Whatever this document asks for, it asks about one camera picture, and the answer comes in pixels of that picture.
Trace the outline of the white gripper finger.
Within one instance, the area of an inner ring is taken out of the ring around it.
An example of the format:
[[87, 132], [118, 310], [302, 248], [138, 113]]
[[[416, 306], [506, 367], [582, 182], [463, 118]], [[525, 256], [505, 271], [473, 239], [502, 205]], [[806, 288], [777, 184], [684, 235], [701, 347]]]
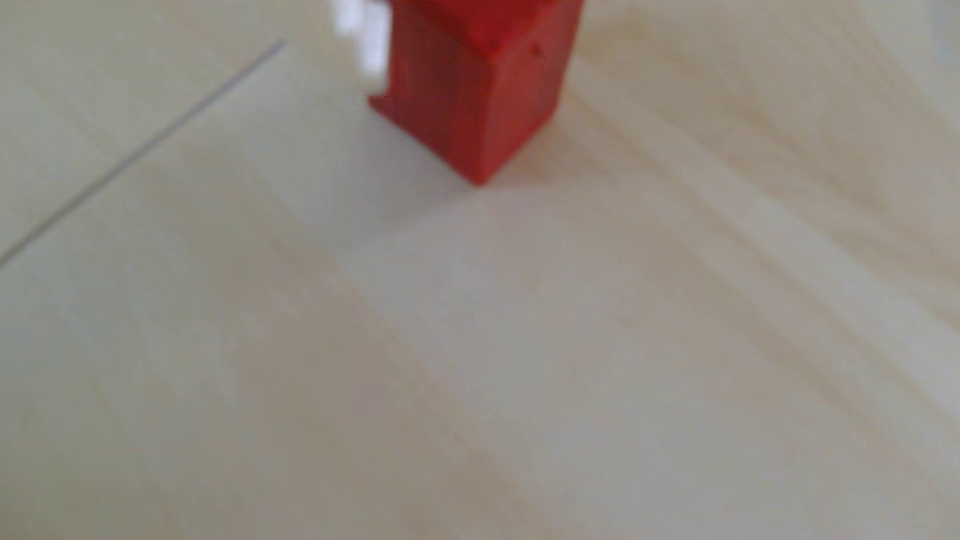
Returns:
[[389, 1], [331, 1], [338, 60], [349, 83], [366, 96], [389, 86], [391, 4]]

